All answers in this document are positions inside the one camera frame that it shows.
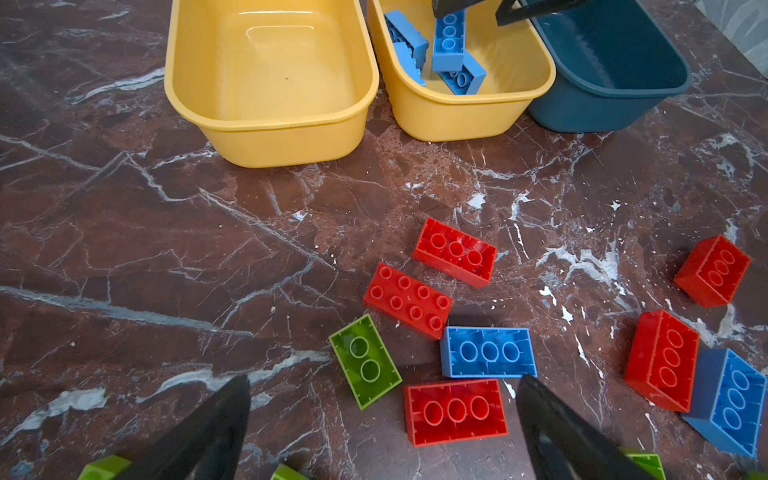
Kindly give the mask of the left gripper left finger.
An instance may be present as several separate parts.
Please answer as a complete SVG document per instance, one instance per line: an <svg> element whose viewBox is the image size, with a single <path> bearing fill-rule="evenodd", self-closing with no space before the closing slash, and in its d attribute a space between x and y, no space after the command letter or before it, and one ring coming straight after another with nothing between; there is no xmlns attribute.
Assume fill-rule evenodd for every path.
<svg viewBox="0 0 768 480"><path fill-rule="evenodd" d="M157 441L119 479L232 479L250 412L246 376L231 379Z"/></svg>

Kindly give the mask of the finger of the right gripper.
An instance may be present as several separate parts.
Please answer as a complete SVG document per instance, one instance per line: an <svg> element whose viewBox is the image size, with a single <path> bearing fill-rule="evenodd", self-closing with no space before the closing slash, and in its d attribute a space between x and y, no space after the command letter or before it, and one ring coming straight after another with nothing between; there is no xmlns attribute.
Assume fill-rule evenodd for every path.
<svg viewBox="0 0 768 480"><path fill-rule="evenodd" d="M503 0L496 10L495 18L498 26L505 26L537 16L570 10L586 3L588 0L543 0L524 5L519 1L520 6L516 7L516 1Z"/></svg>
<svg viewBox="0 0 768 480"><path fill-rule="evenodd" d="M465 10L483 0L433 0L432 11L435 18L443 18L447 15Z"/></svg>

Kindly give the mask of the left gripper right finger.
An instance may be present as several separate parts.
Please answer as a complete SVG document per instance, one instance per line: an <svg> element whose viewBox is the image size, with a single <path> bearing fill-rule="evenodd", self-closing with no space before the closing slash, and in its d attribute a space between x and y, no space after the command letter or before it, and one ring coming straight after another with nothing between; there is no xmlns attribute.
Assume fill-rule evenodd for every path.
<svg viewBox="0 0 768 480"><path fill-rule="evenodd" d="M521 378L516 402L536 478L651 477L536 377Z"/></svg>

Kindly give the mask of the red lego brick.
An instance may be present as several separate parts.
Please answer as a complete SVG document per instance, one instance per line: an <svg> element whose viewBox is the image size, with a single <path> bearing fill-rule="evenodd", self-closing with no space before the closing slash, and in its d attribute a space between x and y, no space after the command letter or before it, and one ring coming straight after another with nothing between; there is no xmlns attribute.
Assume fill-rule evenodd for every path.
<svg viewBox="0 0 768 480"><path fill-rule="evenodd" d="M727 305L752 259L722 235L700 241L689 254L674 282L699 305Z"/></svg>
<svg viewBox="0 0 768 480"><path fill-rule="evenodd" d="M428 217L412 258L482 288L491 281L497 253L495 246Z"/></svg>
<svg viewBox="0 0 768 480"><path fill-rule="evenodd" d="M410 385L404 396L407 435L415 447L508 434L496 379Z"/></svg>
<svg viewBox="0 0 768 480"><path fill-rule="evenodd" d="M364 303L439 341L453 299L380 262L364 295Z"/></svg>
<svg viewBox="0 0 768 480"><path fill-rule="evenodd" d="M696 330L668 312L643 313L635 331L626 382L662 409L689 412L699 342Z"/></svg>

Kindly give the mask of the blue lego brick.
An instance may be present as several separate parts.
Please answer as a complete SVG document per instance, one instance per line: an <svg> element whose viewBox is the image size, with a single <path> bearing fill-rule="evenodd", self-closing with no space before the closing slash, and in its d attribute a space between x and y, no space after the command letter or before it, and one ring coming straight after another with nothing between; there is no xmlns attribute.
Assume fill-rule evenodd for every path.
<svg viewBox="0 0 768 480"><path fill-rule="evenodd" d="M766 377L733 350L701 350L682 418L719 450L754 458L766 387Z"/></svg>
<svg viewBox="0 0 768 480"><path fill-rule="evenodd" d="M466 51L459 71L439 72L438 75L455 95L475 95L478 93L487 72L474 56Z"/></svg>
<svg viewBox="0 0 768 480"><path fill-rule="evenodd" d="M537 377L530 331L527 328L448 326L440 341L445 377Z"/></svg>
<svg viewBox="0 0 768 480"><path fill-rule="evenodd" d="M399 10L386 13L385 20L401 67L416 83L426 86L422 68L429 42Z"/></svg>
<svg viewBox="0 0 768 480"><path fill-rule="evenodd" d="M465 10L436 20L431 63L434 72L455 72L462 69L466 31Z"/></svg>

